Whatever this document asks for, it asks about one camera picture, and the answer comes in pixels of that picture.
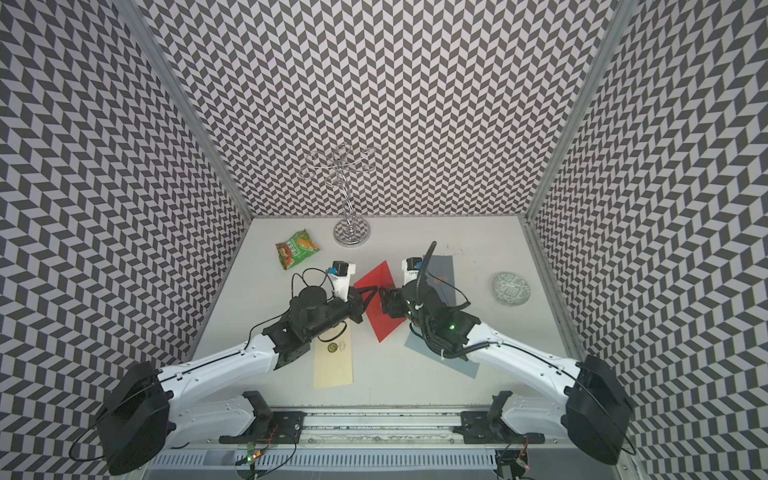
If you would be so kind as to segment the red envelope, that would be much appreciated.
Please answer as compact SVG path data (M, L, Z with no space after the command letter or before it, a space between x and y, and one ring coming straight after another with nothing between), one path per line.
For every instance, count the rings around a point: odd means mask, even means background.
M366 309L366 315L376 339L379 343L382 343L405 322L404 316L392 317L384 309L384 293L395 288L393 276L386 261L380 263L354 283L356 289L372 286L377 288L377 293L370 301Z

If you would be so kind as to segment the dark grey envelope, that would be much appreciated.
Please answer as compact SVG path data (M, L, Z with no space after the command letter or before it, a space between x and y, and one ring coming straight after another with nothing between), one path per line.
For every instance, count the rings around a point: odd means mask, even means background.
M454 261L450 255L433 255L428 265L426 281L434 288L440 299L448 306L457 304L455 284Z

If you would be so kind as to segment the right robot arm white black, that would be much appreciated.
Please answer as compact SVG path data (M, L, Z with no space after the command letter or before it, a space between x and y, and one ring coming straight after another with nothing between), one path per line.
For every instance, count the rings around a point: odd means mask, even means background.
M547 399L544 408L516 407L504 400L502 423L516 434L566 435L583 453L606 465L635 453L628 427L636 407L615 370L603 359L552 355L507 337L463 306L446 305L436 290L411 281L386 288L383 312L406 319L426 348L443 360L492 365Z

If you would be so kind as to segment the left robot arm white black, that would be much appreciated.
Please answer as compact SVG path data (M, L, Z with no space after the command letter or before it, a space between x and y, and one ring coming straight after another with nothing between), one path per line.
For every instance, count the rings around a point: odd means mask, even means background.
M323 288L306 287L278 322L242 344L160 369L149 362L132 365L90 424L108 473L130 473L186 443L256 443L276 437L278 425L260 392L246 391L226 401L210 401L209 396L289 365L309 352L314 339L341 323L362 322L377 291L350 288L344 298L328 298Z

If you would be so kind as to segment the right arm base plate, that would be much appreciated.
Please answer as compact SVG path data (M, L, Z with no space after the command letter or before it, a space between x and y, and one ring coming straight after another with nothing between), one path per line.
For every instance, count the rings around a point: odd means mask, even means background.
M462 411L460 425L453 427L452 432L461 435L465 444L524 444L526 440L534 445L544 444L543 434L520 434L502 420L502 407L512 395L512 391L500 391L492 397L487 410Z

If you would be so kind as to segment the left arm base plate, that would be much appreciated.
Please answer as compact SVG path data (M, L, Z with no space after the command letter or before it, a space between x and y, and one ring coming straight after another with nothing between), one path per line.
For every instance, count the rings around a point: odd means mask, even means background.
M307 413L299 410L272 410L258 391L246 391L241 397L248 402L247 413L253 414L253 419L238 435L222 435L219 443L247 444L268 443L289 444L297 443L304 428Z

